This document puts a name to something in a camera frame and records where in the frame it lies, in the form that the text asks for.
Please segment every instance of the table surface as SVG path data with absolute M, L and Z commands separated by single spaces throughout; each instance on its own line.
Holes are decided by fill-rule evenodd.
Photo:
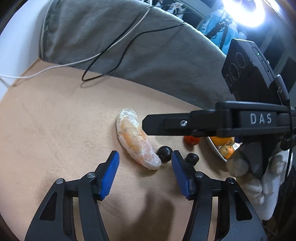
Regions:
M 26 75 L 52 64 L 38 60 Z M 117 139 L 115 121 L 124 108 L 142 120 L 148 114 L 198 110 L 196 106 L 154 89 L 106 76 L 81 84 L 83 71 L 49 70 L 29 80 L 17 80 L 0 102 L 0 212 L 22 241 L 45 194 L 57 178 L 79 179 L 105 162 L 112 150 L 120 165 L 109 196 L 99 202 L 111 241 L 180 241 L 192 201 L 181 195 L 171 163 L 151 171 L 136 163 Z M 168 145 L 183 157 L 194 152 L 195 166 L 211 178 L 229 174 L 202 138 L 187 149 L 182 137 L 148 137 L 154 150 Z M 78 199 L 74 199 L 77 239 Z M 214 240 L 217 200 L 208 240 Z

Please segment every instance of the blueberry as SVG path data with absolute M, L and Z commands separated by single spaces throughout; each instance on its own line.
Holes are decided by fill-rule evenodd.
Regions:
M 173 150 L 168 146 L 162 146 L 157 150 L 157 155 L 161 160 L 161 163 L 167 163 L 172 158 Z
M 196 165 L 197 162 L 199 161 L 199 157 L 198 155 L 194 154 L 194 153 L 189 153 L 186 158 L 185 158 L 185 162 L 191 163 L 192 165 Z

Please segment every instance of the gray blanket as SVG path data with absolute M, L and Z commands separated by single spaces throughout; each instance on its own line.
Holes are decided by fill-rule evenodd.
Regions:
M 45 18 L 43 60 L 66 64 L 100 53 L 146 6 L 138 0 L 54 0 Z M 152 8 L 128 37 L 102 55 L 91 71 L 105 73 L 114 68 L 137 34 L 182 22 Z M 216 102 L 234 100 L 221 74 L 224 60 L 225 55 L 210 40 L 185 24 L 137 38 L 111 75 L 208 109 Z M 86 69 L 90 62 L 75 67 Z

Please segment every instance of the red tomato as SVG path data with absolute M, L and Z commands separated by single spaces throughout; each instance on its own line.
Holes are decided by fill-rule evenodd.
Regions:
M 184 136 L 184 142 L 187 145 L 195 146 L 200 142 L 200 138 L 199 137 L 193 137 L 193 136 Z

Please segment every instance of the white glove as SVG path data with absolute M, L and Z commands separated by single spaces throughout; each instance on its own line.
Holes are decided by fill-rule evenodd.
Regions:
M 249 170 L 249 164 L 242 157 L 229 158 L 226 167 L 237 178 L 237 183 L 253 205 L 259 218 L 269 220 L 274 212 L 279 195 L 279 187 L 285 180 L 289 150 L 280 149 L 280 143 L 272 152 L 262 180 L 257 179 Z M 292 166 L 291 157 L 289 172 Z

